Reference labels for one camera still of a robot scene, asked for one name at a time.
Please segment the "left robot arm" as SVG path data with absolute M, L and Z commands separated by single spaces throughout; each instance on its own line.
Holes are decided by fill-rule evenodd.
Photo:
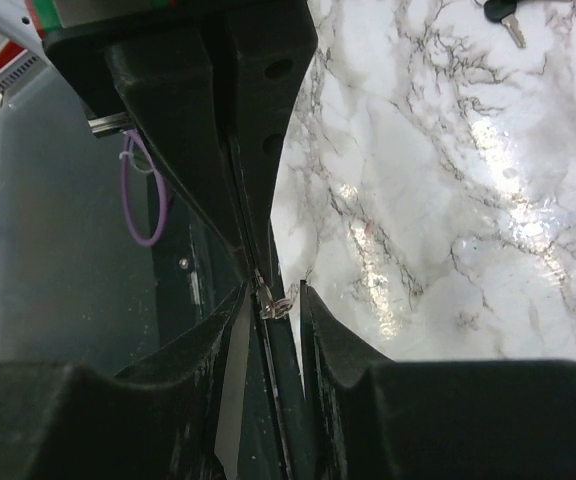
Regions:
M 0 1 L 0 33 L 54 66 L 95 132 L 137 129 L 244 276 L 277 275 L 270 226 L 318 44 L 303 1 Z

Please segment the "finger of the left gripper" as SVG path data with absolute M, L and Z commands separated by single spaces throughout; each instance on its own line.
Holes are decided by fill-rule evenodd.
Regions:
M 213 67 L 195 26 L 120 41 L 106 51 L 114 87 L 159 172 L 248 270 L 234 181 L 215 116 Z
M 317 34 L 305 1 L 266 1 L 227 13 L 234 52 L 234 171 L 253 268 L 278 267 L 270 216 L 288 124 Z

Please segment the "single small silver key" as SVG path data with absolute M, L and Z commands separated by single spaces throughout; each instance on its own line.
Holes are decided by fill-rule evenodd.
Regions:
M 293 308 L 299 287 L 292 283 L 288 293 L 280 299 L 275 299 L 261 273 L 254 270 L 255 296 L 259 305 L 259 315 L 263 320 L 277 320 L 287 316 Z

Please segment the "black headed key bunch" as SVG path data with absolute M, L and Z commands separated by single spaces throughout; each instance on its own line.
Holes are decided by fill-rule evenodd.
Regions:
M 518 0 L 475 0 L 475 4 L 483 9 L 489 23 L 504 27 L 519 49 L 526 48 L 526 40 L 516 18 Z

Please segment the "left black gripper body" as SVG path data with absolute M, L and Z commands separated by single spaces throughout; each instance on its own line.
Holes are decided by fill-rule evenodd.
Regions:
M 46 56 L 79 96 L 95 135 L 133 126 L 106 63 L 107 49 L 123 40 L 167 30 L 226 9 L 226 1 L 52 1 L 44 20 Z

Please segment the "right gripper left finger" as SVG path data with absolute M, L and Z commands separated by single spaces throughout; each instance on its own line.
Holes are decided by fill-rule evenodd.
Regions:
M 251 320 L 248 284 L 113 377 L 0 363 L 0 479 L 233 479 Z

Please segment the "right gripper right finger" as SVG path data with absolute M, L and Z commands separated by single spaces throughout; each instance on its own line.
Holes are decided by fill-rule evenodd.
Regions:
M 318 479 L 576 479 L 576 362 L 393 361 L 300 288 Z

